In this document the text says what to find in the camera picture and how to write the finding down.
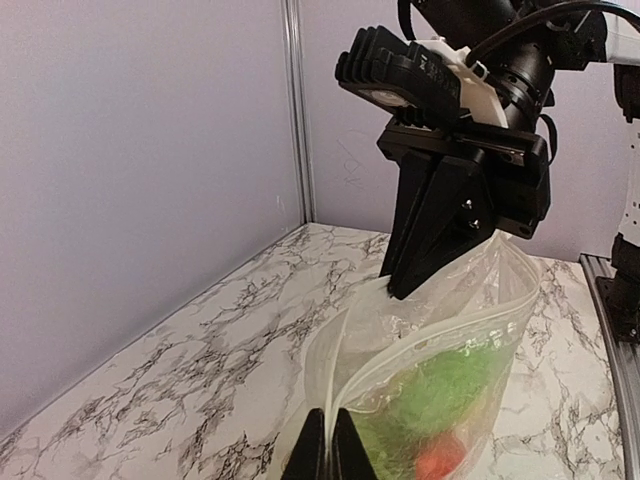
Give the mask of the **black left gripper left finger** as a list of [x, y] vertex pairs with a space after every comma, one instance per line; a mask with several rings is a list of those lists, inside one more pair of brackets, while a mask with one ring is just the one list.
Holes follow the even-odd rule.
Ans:
[[326, 480], [328, 460], [325, 438], [325, 415], [322, 409], [311, 409], [305, 419], [281, 480]]

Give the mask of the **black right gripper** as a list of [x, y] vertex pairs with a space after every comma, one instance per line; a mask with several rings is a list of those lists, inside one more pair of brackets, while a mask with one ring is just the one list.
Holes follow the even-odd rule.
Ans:
[[430, 131], [392, 120], [377, 145], [399, 166], [380, 271], [399, 300], [489, 239], [496, 222], [530, 239], [549, 210], [550, 160], [537, 134], [473, 122]]

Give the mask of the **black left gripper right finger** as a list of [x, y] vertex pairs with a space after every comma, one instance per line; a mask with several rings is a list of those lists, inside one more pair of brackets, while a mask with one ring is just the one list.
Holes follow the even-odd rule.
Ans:
[[330, 478], [377, 480], [349, 412], [340, 408], [331, 436]]

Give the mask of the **clear polka dot zip bag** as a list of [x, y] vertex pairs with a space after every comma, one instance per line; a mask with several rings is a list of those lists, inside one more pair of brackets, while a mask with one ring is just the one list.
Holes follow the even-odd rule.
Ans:
[[541, 274], [496, 233], [405, 299], [364, 283], [312, 341], [272, 479], [462, 479], [494, 426]]

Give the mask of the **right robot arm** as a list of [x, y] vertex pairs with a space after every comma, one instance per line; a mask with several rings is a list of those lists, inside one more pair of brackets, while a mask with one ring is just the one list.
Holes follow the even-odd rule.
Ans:
[[[557, 70], [581, 71], [591, 62], [614, 67], [614, 93], [627, 123], [639, 125], [639, 18], [604, 1], [545, 1], [528, 15], [474, 45], [464, 58], [467, 70], [481, 80], [516, 78], [513, 103], [525, 103], [520, 119], [534, 124], [549, 104]], [[394, 221], [383, 272], [388, 291], [402, 300], [435, 272], [486, 239], [472, 224], [458, 235], [453, 224], [456, 200], [469, 186], [457, 183], [448, 193], [438, 172], [423, 173], [399, 189], [400, 203], [410, 206]], [[619, 341], [639, 340], [639, 160], [630, 167], [627, 205], [612, 247], [613, 279], [596, 285], [605, 314]]]

